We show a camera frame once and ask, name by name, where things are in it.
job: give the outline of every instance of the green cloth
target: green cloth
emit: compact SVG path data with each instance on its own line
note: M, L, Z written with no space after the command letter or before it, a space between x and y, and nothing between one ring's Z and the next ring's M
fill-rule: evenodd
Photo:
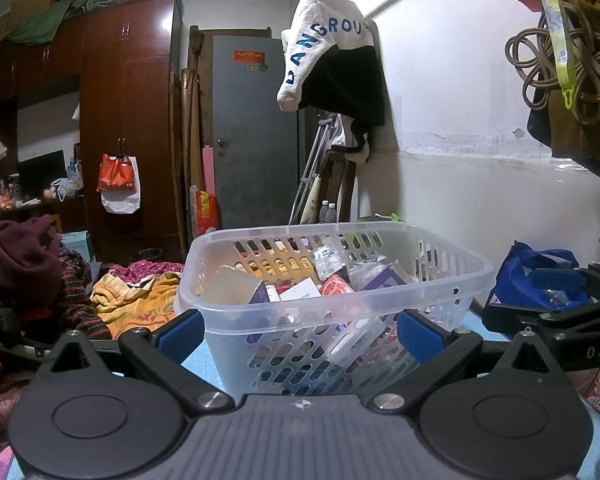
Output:
M13 43L39 45L49 43L74 0L60 0L51 7L21 22L8 36Z
M99 7L119 4L124 0L60 0L48 9L23 21L8 36L13 43L39 45L50 43L60 23L69 16L88 12Z

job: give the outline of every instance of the yellow floral cloth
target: yellow floral cloth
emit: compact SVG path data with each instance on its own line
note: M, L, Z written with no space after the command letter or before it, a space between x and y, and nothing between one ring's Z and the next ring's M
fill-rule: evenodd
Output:
M173 319L173 300L179 283L177 272L165 272L142 288L129 287L119 278L106 274L93 287L91 300L113 339L117 339L130 328L145 326L155 330Z

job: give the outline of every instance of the blue bag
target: blue bag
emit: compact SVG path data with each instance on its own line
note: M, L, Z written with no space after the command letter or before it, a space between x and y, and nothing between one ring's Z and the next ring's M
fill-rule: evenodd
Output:
M550 256L560 258L564 262L558 262ZM496 286L491 291L491 297L496 296L502 304L556 310L547 293L542 288L535 288L531 284L525 273L525 267L531 270L576 269L579 264L573 253L567 249L534 251L527 244L515 241L498 271ZM581 289L567 290L565 294L570 301L560 307L560 310L581 306L589 301L589 295Z

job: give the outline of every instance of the plastic basket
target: plastic basket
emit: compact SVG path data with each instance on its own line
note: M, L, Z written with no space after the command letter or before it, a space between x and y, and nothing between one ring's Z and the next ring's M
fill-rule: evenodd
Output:
M340 241L352 262L399 260L417 283L275 303L211 304L199 296L222 265L267 282L314 275L311 250ZM418 308L451 330L494 285L484 257L402 222L312 224L213 232L191 245L174 309L197 308L225 390L242 394L372 395L415 367L398 343L398 313Z

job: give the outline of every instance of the maroon blanket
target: maroon blanket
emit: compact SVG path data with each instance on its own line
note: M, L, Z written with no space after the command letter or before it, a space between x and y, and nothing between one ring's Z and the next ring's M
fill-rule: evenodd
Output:
M51 218L18 224L0 222L0 298L14 298L27 310L48 308L62 282L60 240Z

